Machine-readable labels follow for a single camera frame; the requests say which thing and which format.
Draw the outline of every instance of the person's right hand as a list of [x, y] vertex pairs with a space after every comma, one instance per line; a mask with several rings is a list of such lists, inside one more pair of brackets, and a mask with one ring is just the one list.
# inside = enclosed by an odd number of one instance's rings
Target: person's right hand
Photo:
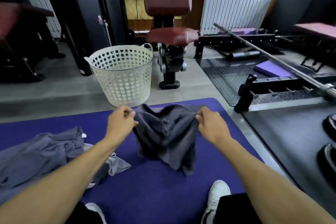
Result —
[[217, 146], [222, 141], [232, 138], [227, 124], [218, 112], [212, 112], [205, 106], [198, 113], [196, 115], [196, 119], [199, 122], [198, 130], [205, 139]]

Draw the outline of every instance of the forearm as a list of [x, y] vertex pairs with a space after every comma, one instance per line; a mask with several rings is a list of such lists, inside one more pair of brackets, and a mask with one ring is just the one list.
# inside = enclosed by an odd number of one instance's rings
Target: forearm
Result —
[[252, 156], [236, 140], [220, 140], [217, 148], [238, 173], [264, 224], [336, 223], [315, 201]]
[[116, 146], [103, 139], [0, 207], [0, 223], [61, 224]]

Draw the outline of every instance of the black pants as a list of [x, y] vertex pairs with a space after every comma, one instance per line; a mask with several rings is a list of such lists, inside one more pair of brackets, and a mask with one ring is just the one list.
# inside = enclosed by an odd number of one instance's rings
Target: black pants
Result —
[[[103, 224], [99, 214], [79, 202], [65, 224]], [[262, 224], [246, 193], [221, 197], [213, 220], [214, 224]]]
[[262, 224], [246, 193], [221, 197], [213, 220], [214, 224]]

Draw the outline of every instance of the basket rim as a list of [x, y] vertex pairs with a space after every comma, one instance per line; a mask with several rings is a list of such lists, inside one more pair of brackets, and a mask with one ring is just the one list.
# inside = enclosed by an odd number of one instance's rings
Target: basket rim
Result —
[[150, 61], [152, 61], [153, 58], [154, 58], [153, 51], [151, 51], [151, 50], [149, 50], [149, 49], [143, 47], [142, 45], [141, 45], [141, 46], [138, 46], [138, 45], [115, 45], [115, 46], [109, 46], [109, 47], [105, 47], [105, 48], [103, 48], [103, 49], [100, 49], [100, 50], [98, 50], [98, 51], [95, 51], [95, 52], [92, 53], [88, 58], [90, 59], [91, 56], [94, 55], [96, 52], [101, 52], [102, 50], [109, 49], [109, 48], [113, 48], [113, 47], [118, 47], [118, 46], [132, 46], [132, 47], [136, 46], [136, 47], [140, 47], [140, 48], [146, 49], [147, 51], [150, 51], [150, 52], [152, 53], [152, 58], [151, 58], [149, 61], [147, 61], [145, 64], [142, 64], [141, 66], [137, 66], [137, 67], [132, 67], [132, 68], [123, 68], [123, 69], [103, 69], [103, 68], [99, 68], [99, 67], [96, 67], [96, 66], [92, 65], [92, 61], [89, 62], [89, 65], [92, 66], [92, 67], [94, 67], [94, 68], [96, 68], [96, 69], [103, 70], [103, 71], [122, 71], [122, 70], [129, 70], [129, 69], [139, 68], [139, 67], [142, 67], [142, 66], [144, 66], [144, 65], [147, 65], [147, 64], [148, 64]]

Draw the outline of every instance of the hand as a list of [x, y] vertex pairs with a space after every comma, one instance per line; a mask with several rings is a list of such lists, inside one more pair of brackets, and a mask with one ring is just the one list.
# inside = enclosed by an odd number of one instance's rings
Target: hand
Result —
[[114, 110], [108, 117], [105, 139], [113, 141], [118, 147], [138, 122], [134, 120], [135, 112], [126, 105]]
[[208, 107], [202, 107], [198, 113], [196, 115], [199, 122], [198, 130], [205, 139], [215, 146], [227, 139], [232, 139], [227, 124], [218, 112], [212, 112]]

